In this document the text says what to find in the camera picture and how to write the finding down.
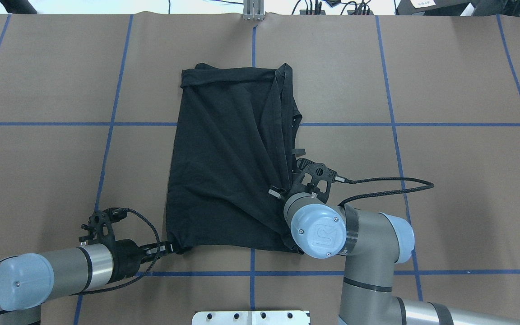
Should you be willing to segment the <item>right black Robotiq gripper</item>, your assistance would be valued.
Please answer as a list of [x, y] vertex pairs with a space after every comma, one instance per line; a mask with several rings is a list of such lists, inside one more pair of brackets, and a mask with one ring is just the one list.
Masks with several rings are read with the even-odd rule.
[[299, 158], [293, 171], [290, 189], [271, 185], [268, 193], [280, 201], [286, 201], [295, 194], [309, 194], [321, 202], [328, 202], [331, 185], [334, 182], [345, 182], [345, 177], [335, 170], [328, 168], [324, 163]]

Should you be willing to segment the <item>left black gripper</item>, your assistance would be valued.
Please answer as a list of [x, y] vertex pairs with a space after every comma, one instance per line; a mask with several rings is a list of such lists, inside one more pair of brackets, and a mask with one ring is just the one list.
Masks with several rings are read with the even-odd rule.
[[151, 243], [140, 247], [131, 239], [116, 239], [113, 224], [126, 218], [128, 212], [128, 208], [95, 210], [88, 218], [88, 223], [81, 226], [88, 231], [88, 235], [80, 239], [86, 239], [91, 245], [101, 244], [107, 248], [112, 260], [109, 281], [130, 278], [143, 263], [181, 253], [181, 247], [174, 242]]

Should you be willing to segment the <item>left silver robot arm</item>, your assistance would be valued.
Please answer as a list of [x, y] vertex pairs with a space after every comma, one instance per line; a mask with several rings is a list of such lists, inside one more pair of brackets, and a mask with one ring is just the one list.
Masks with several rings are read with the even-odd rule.
[[[128, 214], [153, 231], [156, 242], [139, 246], [116, 239], [113, 224]], [[90, 295], [124, 288], [147, 275], [140, 266], [179, 251], [161, 241], [155, 226], [136, 210], [94, 211], [81, 228], [80, 245], [45, 253], [27, 253], [0, 260], [0, 325], [39, 325], [42, 304], [67, 296]]]

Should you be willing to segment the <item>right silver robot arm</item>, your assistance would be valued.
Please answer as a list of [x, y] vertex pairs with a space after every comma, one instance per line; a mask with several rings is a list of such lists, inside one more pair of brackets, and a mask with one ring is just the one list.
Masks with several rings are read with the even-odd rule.
[[296, 160], [292, 175], [289, 189], [271, 187], [269, 192], [283, 201], [283, 218], [301, 251], [316, 259], [345, 256], [340, 325], [520, 325], [518, 319], [394, 296], [395, 265], [412, 257], [413, 228], [403, 218], [357, 209], [352, 202], [428, 190], [433, 183], [384, 177], [385, 181], [412, 181], [419, 186], [359, 194], [331, 207], [326, 202], [333, 183], [367, 183], [374, 178], [351, 180], [306, 158]]

